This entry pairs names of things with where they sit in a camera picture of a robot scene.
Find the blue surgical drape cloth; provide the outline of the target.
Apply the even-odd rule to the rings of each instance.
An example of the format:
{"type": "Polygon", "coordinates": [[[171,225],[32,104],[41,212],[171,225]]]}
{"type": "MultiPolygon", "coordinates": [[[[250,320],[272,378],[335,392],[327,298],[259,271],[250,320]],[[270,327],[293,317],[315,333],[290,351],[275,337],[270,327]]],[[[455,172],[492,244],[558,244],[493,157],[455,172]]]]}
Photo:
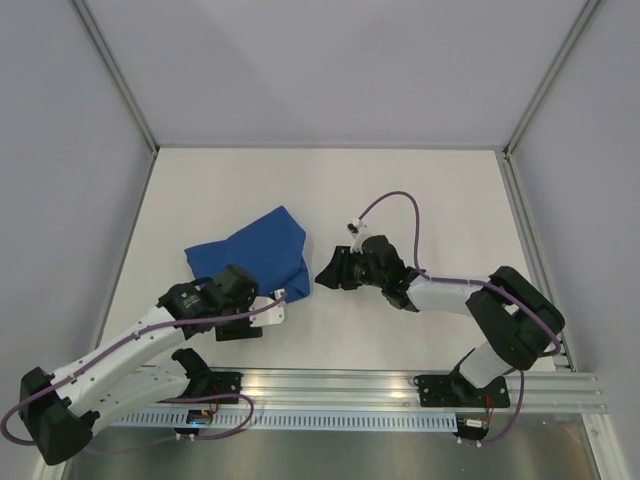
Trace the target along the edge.
{"type": "Polygon", "coordinates": [[[185,254],[196,278],[215,277],[224,267],[238,265],[253,276],[260,296],[283,289],[292,303],[311,294],[305,241],[306,231],[279,206],[226,239],[189,247],[185,254]]]}

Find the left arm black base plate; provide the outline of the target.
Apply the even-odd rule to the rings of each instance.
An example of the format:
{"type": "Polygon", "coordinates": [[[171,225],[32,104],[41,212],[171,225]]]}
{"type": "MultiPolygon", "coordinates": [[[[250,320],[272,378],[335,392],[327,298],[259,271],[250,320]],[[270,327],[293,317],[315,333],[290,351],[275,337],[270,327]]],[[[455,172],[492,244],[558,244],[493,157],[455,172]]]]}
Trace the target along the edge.
{"type": "Polygon", "coordinates": [[[235,395],[241,392],[242,380],[243,374],[238,371],[208,370],[190,379],[177,399],[191,403],[237,404],[239,399],[235,395]]]}

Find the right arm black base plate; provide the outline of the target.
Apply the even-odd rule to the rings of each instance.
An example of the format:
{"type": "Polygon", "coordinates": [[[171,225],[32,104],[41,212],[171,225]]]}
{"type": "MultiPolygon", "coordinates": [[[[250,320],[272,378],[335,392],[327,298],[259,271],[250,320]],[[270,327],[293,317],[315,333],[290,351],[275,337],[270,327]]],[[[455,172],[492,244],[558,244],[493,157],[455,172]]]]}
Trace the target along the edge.
{"type": "Polygon", "coordinates": [[[506,379],[493,379],[485,387],[474,387],[459,375],[423,374],[413,378],[424,408],[509,408],[511,405],[506,379]]]}

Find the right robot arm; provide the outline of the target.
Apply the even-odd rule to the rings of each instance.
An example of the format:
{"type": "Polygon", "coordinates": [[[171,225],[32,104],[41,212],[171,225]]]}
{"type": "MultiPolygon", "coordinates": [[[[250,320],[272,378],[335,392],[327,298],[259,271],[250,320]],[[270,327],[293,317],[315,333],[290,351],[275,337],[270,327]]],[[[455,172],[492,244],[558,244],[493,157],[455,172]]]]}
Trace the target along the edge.
{"type": "Polygon", "coordinates": [[[453,372],[456,401],[475,404],[487,386],[507,372],[530,369],[553,354],[566,325],[561,312],[517,270],[498,268],[485,279],[432,277],[404,263],[384,235],[359,247],[338,246],[315,282],[332,290],[361,286],[380,290],[387,302],[409,312],[442,311],[472,318],[485,337],[453,372]]]}

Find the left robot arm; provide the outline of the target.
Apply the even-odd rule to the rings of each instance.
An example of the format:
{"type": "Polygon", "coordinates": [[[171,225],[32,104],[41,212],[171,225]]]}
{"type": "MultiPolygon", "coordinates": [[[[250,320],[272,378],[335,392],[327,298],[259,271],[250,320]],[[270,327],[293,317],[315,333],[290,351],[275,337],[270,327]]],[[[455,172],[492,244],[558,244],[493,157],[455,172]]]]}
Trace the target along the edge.
{"type": "Polygon", "coordinates": [[[14,407],[48,466],[82,452],[102,430],[154,403],[202,403],[209,420],[222,404],[248,402],[235,372],[214,372],[191,338],[210,331],[261,334],[284,318],[286,292],[262,296],[238,265],[216,277],[175,284],[129,329],[52,372],[36,367],[21,379],[14,407]]]}

